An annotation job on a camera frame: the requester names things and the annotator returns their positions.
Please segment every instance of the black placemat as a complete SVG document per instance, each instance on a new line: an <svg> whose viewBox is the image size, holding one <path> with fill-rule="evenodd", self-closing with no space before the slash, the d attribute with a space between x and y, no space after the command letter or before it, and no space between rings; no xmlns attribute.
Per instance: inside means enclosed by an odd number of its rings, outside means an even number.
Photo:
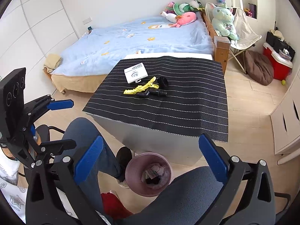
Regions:
<svg viewBox="0 0 300 225"><path fill-rule="evenodd" d="M129 85L124 69L143 63L149 76L164 76L167 97L124 95ZM207 133L228 141L227 96L221 64L197 58L138 58L121 60L83 109L96 116L183 136Z"/></svg>

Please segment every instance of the person's leg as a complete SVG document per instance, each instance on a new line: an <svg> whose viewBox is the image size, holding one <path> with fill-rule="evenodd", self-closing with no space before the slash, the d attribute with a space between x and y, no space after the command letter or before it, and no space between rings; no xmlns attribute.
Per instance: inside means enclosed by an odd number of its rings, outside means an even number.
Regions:
<svg viewBox="0 0 300 225"><path fill-rule="evenodd" d="M56 156L54 162L59 162L64 156L72 157L80 148L89 147L97 136L102 136L96 126L86 118L77 118L70 123L66 129L63 140L72 139L76 141L76 148L65 150L62 155ZM125 178L115 155L103 139L103 149L98 160L91 169L87 179L79 184L80 189L88 198L92 206L100 213L104 212L101 193L98 184L98 171L107 173L119 181Z"/></svg>
<svg viewBox="0 0 300 225"><path fill-rule="evenodd" d="M177 178L140 213L118 225L194 225L222 188L208 166L199 167Z"/></svg>

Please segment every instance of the electrical socket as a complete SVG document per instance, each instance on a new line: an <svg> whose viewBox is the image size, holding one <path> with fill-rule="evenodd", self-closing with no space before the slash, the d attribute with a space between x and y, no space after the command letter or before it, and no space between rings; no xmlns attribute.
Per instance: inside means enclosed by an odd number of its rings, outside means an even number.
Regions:
<svg viewBox="0 0 300 225"><path fill-rule="evenodd" d="M83 20L83 24L86 25L87 23L91 22L92 21L92 18L91 17L88 17L87 19Z"/></svg>

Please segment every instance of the red cooler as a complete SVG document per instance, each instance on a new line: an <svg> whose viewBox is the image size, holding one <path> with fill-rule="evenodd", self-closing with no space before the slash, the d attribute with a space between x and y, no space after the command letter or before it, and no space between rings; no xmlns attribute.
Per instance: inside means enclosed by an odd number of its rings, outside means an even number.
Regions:
<svg viewBox="0 0 300 225"><path fill-rule="evenodd" d="M273 65L274 79L285 80L290 70L293 68L292 62L282 58L267 42L265 42L263 46L263 54L269 58Z"/></svg>

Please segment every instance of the silver bolt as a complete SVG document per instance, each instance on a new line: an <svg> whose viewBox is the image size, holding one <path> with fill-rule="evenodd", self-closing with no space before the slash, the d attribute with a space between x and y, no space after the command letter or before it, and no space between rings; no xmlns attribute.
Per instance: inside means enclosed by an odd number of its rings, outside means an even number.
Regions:
<svg viewBox="0 0 300 225"><path fill-rule="evenodd" d="M236 156L233 156L233 157L231 158L231 160L232 160L233 162L239 162L239 161L240 161L240 159L239 159L238 157L236 157Z"/></svg>
<svg viewBox="0 0 300 225"><path fill-rule="evenodd" d="M70 157L64 157L64 158L62 159L63 162L69 162L70 160L71 160Z"/></svg>
<svg viewBox="0 0 300 225"><path fill-rule="evenodd" d="M259 163L263 166L267 165L267 163L264 160L260 160Z"/></svg>
<svg viewBox="0 0 300 225"><path fill-rule="evenodd" d="M36 164L37 166L40 166L40 165L42 165L42 163L43 163L43 162L42 162L41 160L37 160L35 164Z"/></svg>

